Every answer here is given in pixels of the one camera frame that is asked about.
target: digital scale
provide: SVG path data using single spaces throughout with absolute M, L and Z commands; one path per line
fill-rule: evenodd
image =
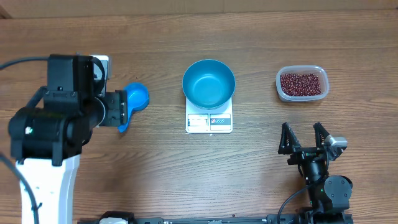
M 213 110 L 201 109 L 187 99 L 185 130 L 187 133 L 231 133 L 232 98 Z

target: wooden table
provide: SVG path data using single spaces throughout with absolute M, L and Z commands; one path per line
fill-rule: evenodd
M 288 156 L 277 154 L 288 121 L 314 146 L 321 121 L 349 141 L 330 174 L 354 183 L 356 223 L 398 222 L 398 11 L 270 12 L 0 21 L 0 61 L 51 53 L 113 58 L 108 91 L 145 84 L 150 105 L 130 130 L 99 128 L 83 149 L 74 219 L 107 210 L 137 217 L 237 217 L 276 213 L 303 187 Z M 215 58 L 231 67 L 234 131 L 185 133 L 181 79 L 189 65 Z M 287 65 L 319 65 L 329 76 L 322 101 L 283 103 L 275 76 Z M 39 86 L 46 64 L 27 62 L 0 74 L 0 146 L 7 124 Z M 0 223 L 20 223 L 16 178 L 0 166 Z M 307 206 L 305 195 L 285 213 Z

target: bowl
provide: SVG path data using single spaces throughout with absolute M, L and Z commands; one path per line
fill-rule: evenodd
M 182 90 L 191 103 L 212 110 L 225 104 L 234 94 L 235 76 L 223 62 L 205 59 L 195 62 L 182 78 Z
M 298 75 L 304 74 L 314 74 L 319 78 L 319 84 L 321 89 L 321 94 L 315 96 L 289 96 L 282 90 L 282 85 L 280 84 L 280 76 L 286 73 L 295 73 Z M 316 65 L 293 65 L 287 66 L 279 70 L 276 75 L 276 88 L 280 100 L 284 102 L 307 102 L 313 100 L 320 100 L 327 96 L 329 93 L 329 80 L 328 75 L 323 68 Z

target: cable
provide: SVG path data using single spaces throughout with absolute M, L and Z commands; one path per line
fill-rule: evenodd
M 286 199 L 286 201 L 282 204 L 282 206 L 280 206 L 280 209 L 278 211 L 278 216 L 276 217 L 278 224 L 280 224 L 280 215 L 282 214 L 283 209 L 285 208 L 285 206 L 288 204 L 289 201 L 291 201 L 294 197 L 296 197 L 297 195 L 303 193 L 304 191 L 308 190 L 309 188 L 319 184 L 323 178 L 325 178 L 325 176 L 328 173 L 328 169 L 329 169 L 329 153 L 327 151 L 327 149 L 323 150 L 326 154 L 326 167 L 325 167 L 325 173 L 323 173 L 323 175 L 316 181 L 314 181 L 314 183 L 312 184 L 308 184 L 307 186 L 305 186 L 303 189 L 297 191 L 296 193 L 292 194 L 289 198 Z
M 19 172 L 19 170 L 12 164 L 12 162 L 6 158 L 6 156 L 0 152 L 0 161 L 3 161 L 4 164 L 11 170 L 11 172 L 24 184 L 27 193 L 29 194 L 30 202 L 32 203 L 32 211 L 33 211 L 33 219 L 34 224 L 39 224 L 39 213 L 37 209 L 41 206 L 37 206 L 35 195 L 31 187 L 29 186 L 28 182 L 26 181 L 25 177 Z
M 21 62 L 30 62 L 30 61 L 36 61 L 36 60 L 41 60 L 41 61 L 47 61 L 49 58 L 48 57 L 26 57 L 26 58 L 19 58 L 15 60 L 11 60 L 9 62 L 6 62 L 2 65 L 0 65 L 0 70 L 3 70 L 7 68 L 8 66 L 15 65 L 17 63 Z

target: kitchen scale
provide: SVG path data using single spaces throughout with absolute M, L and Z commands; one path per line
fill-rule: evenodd
M 187 99 L 185 110 L 187 133 L 231 133 L 232 123 L 232 98 L 213 110 L 201 109 Z

